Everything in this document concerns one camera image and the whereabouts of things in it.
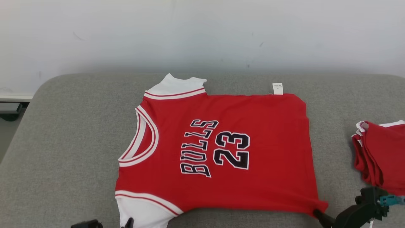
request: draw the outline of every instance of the floor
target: floor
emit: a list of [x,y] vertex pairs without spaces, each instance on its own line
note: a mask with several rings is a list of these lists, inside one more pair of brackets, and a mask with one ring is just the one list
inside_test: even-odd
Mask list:
[[8,122],[0,118],[0,163],[6,154],[7,149],[13,139],[15,131],[20,125],[21,119],[24,116],[25,108],[21,111],[20,116],[16,121]]

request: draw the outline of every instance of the white shoulder strap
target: white shoulder strap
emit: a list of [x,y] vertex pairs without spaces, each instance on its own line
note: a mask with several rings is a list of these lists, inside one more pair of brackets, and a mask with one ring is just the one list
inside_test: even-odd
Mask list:
[[191,77],[186,80],[166,75],[164,79],[151,89],[145,92],[145,96],[153,99],[175,99],[190,97],[204,93],[204,82],[206,79]]

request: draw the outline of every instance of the white label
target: white label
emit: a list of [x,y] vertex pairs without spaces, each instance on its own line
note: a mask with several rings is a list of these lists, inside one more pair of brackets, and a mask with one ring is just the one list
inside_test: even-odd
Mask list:
[[283,95],[283,83],[273,83],[274,95]]

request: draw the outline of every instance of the stack of folded clothes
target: stack of folded clothes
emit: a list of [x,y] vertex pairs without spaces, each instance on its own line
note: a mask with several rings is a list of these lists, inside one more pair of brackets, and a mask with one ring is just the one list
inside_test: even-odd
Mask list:
[[354,167],[363,180],[391,194],[405,195],[405,121],[380,125],[360,121],[356,126]]

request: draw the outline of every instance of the gray cushion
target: gray cushion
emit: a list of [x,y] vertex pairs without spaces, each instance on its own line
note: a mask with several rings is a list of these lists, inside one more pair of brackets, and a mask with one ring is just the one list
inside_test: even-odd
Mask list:
[[[360,120],[405,119],[405,79],[390,75],[173,74],[208,79],[208,94],[285,93],[307,103],[319,198],[336,216],[366,184],[353,167],[350,136]],[[35,94],[0,165],[0,227],[69,227],[98,219],[118,227],[114,199],[118,157],[135,134],[134,108],[159,74],[82,74],[56,77]],[[393,206],[379,228],[404,227]],[[192,210],[169,227],[321,227],[304,214]]]

